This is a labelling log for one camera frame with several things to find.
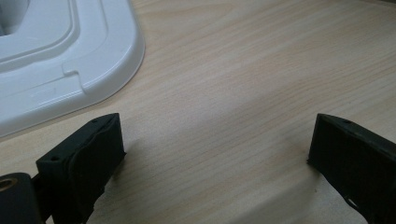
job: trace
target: table surface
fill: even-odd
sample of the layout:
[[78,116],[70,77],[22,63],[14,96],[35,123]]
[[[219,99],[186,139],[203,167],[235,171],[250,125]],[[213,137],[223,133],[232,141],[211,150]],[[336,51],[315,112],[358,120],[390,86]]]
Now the table surface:
[[396,140],[396,5],[134,0],[135,77],[102,103],[0,138],[0,171],[118,112],[127,155],[89,223],[365,223],[306,165],[317,113]]

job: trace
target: white plastic object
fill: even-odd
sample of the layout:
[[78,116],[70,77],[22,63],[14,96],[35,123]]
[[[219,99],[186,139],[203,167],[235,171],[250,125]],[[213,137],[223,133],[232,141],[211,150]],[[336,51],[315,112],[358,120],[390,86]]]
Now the white plastic object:
[[129,0],[0,0],[0,7],[16,8],[8,19],[19,20],[1,24],[0,136],[105,100],[143,60]]

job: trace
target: black plastic part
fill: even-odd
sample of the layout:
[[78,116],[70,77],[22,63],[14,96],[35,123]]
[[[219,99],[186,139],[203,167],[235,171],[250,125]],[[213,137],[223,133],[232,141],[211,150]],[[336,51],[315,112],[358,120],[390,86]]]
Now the black plastic part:
[[28,174],[0,176],[0,223],[42,223]]
[[36,162],[37,185],[49,188],[53,200],[41,204],[42,217],[51,213],[55,223],[87,222],[124,156],[118,114],[93,119],[70,135]]
[[53,196],[53,192],[49,186],[44,185],[40,175],[32,178],[35,188],[35,197],[37,198],[38,208],[40,210],[41,220],[47,220],[53,213],[53,208],[58,203]]
[[308,163],[369,223],[396,223],[396,145],[346,119],[318,114]]

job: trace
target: small hole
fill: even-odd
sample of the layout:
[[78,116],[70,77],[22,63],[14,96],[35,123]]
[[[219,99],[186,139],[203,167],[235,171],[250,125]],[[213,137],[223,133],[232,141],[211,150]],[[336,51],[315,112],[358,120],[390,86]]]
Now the small hole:
[[18,182],[18,179],[16,179],[16,178],[7,178],[4,180],[0,180],[0,192],[11,188],[17,182]]

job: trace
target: white plastic tray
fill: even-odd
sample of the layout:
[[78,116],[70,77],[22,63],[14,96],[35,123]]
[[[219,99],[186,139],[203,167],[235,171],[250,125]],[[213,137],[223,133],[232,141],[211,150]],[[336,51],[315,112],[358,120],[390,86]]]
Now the white plastic tray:
[[21,23],[0,36],[0,136],[103,101],[142,62],[129,0],[17,2]]

